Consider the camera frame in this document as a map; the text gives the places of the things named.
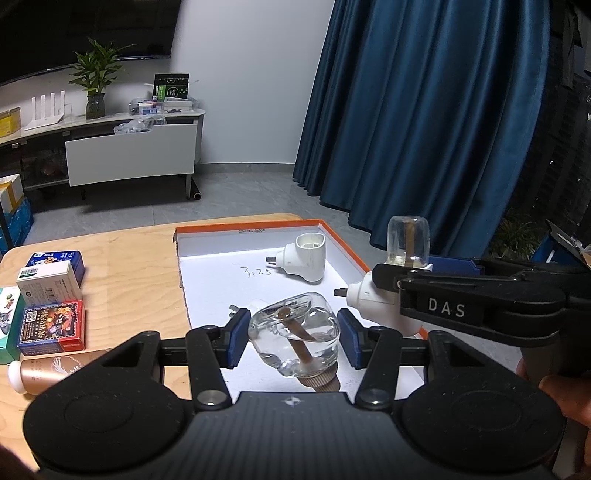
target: tube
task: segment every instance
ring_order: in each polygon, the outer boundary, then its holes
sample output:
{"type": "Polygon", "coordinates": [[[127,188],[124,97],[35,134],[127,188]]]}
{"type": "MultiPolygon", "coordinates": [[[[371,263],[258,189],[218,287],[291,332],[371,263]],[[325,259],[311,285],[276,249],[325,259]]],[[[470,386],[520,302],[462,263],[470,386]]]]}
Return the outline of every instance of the tube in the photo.
{"type": "Polygon", "coordinates": [[[60,380],[88,365],[109,350],[15,360],[8,366],[8,381],[20,394],[39,395],[60,380]]]}

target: yellow box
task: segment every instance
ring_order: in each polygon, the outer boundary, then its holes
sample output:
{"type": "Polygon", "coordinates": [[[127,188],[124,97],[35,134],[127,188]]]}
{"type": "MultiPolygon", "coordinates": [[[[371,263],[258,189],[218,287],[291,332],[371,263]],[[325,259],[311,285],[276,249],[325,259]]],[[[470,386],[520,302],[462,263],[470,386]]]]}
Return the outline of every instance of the yellow box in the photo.
{"type": "Polygon", "coordinates": [[[21,129],[21,108],[0,113],[0,137],[6,137],[21,129]]]}
{"type": "Polygon", "coordinates": [[[0,205],[4,213],[14,213],[24,197],[21,176],[18,173],[0,177],[0,205]]]}

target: green box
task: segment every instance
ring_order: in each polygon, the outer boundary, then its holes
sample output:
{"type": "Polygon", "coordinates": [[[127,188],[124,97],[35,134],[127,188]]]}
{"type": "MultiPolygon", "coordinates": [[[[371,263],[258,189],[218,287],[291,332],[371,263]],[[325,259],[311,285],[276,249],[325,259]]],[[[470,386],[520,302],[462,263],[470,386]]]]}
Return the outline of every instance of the green box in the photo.
{"type": "Polygon", "coordinates": [[[163,102],[166,97],[187,99],[189,95],[188,73],[157,73],[154,75],[153,95],[163,102]]]}
{"type": "Polygon", "coordinates": [[[17,348],[25,301],[18,287],[0,288],[0,364],[7,365],[21,356],[17,348]]]}

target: bottle cap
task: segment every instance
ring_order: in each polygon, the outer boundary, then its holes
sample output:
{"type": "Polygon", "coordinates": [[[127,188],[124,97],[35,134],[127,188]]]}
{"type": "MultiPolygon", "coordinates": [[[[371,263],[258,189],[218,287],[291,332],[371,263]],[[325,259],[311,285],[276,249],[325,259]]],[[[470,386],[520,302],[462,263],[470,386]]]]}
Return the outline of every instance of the bottle cap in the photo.
{"type": "Polygon", "coordinates": [[[22,395],[27,393],[25,385],[22,384],[21,363],[19,360],[11,362],[8,366],[8,382],[14,390],[22,395]]]}

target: white wall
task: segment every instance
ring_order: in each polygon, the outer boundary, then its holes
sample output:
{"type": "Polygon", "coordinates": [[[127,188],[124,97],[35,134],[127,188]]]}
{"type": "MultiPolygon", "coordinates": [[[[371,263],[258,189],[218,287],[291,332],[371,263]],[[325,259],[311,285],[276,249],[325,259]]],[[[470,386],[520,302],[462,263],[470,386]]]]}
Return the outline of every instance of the white wall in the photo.
{"type": "MultiPolygon", "coordinates": [[[[294,163],[334,1],[184,0],[170,65],[125,62],[107,111],[145,95],[154,73],[190,73],[199,82],[189,92],[207,111],[203,162],[294,163]]],[[[32,96],[65,89],[72,114],[84,114],[85,93],[68,73],[0,87],[0,111],[20,106],[27,124],[32,96]]]]}

